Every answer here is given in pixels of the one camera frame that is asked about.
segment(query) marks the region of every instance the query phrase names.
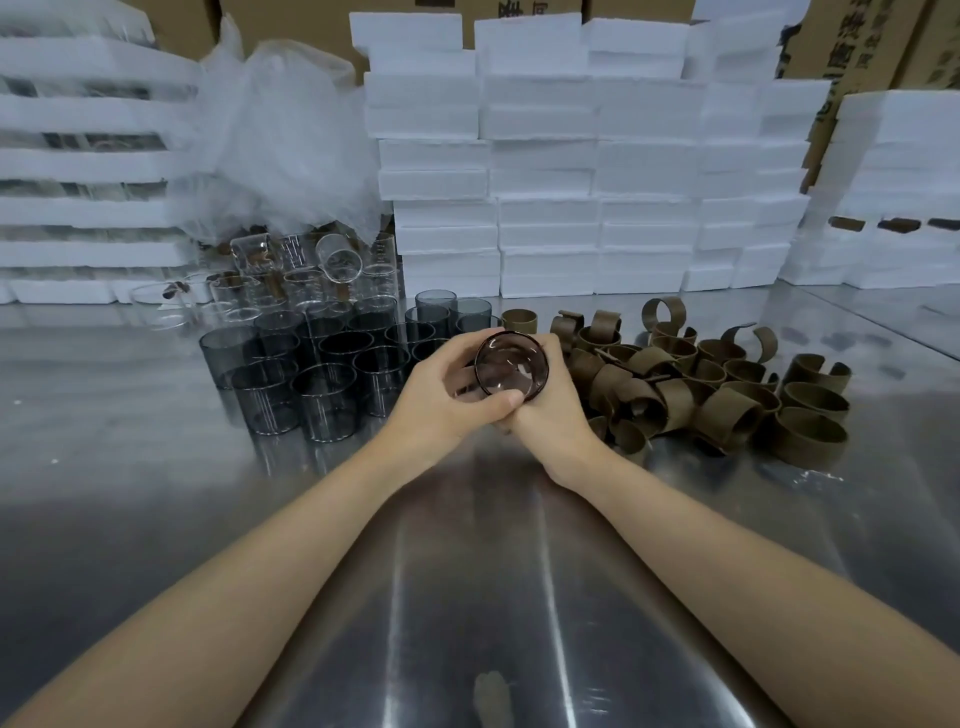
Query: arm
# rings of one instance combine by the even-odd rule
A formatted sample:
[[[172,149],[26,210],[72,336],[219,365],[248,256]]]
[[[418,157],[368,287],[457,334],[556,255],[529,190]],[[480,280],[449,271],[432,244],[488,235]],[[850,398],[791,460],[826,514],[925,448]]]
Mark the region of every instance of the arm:
[[[454,400],[492,333],[419,364],[380,433],[323,481],[94,644],[8,728],[232,726],[373,514],[471,431],[523,401]]]
[[[589,430],[556,337],[539,339],[550,380],[508,419],[512,430],[800,728],[957,724],[956,654],[830,571],[609,450]]]

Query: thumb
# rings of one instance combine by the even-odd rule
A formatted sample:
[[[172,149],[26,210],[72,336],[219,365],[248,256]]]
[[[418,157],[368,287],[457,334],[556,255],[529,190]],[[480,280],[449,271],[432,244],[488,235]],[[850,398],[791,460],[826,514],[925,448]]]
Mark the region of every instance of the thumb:
[[[473,426],[499,422],[521,406],[524,399],[525,395],[518,389],[508,389],[471,404],[469,413]]]

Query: metal work surface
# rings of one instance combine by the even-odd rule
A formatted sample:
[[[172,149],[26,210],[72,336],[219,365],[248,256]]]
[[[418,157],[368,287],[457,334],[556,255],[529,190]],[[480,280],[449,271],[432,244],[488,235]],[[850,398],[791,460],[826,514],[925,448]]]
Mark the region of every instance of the metal work surface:
[[[534,308],[546,330],[558,308],[622,311],[629,341],[647,298],[494,313]],[[830,474],[669,438],[648,467],[960,650],[960,363],[782,283],[684,300],[703,336],[772,327],[777,371],[797,352],[850,365],[852,441]],[[196,337],[124,327],[122,308],[0,306],[0,719],[362,439],[252,440]],[[377,515],[241,722],[786,724],[609,526],[492,429]]]

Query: plastic bag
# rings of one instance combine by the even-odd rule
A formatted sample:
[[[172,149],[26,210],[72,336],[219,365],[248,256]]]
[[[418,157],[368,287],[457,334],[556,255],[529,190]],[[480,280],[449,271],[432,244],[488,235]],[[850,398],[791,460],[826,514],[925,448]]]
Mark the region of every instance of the plastic bag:
[[[225,16],[203,61],[191,174],[172,183],[184,229],[212,243],[238,225],[289,235],[339,221],[373,241],[377,164],[352,66],[293,41],[261,43],[246,62],[240,47]]]

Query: forearm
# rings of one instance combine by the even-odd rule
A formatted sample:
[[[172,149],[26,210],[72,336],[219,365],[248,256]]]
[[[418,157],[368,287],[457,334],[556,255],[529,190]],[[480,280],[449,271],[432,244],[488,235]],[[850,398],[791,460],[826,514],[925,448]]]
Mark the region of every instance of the forearm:
[[[370,443],[130,617],[10,728],[233,725],[327,577],[402,485],[384,447]]]
[[[575,478],[798,726],[955,724],[960,658],[894,610],[609,450]]]

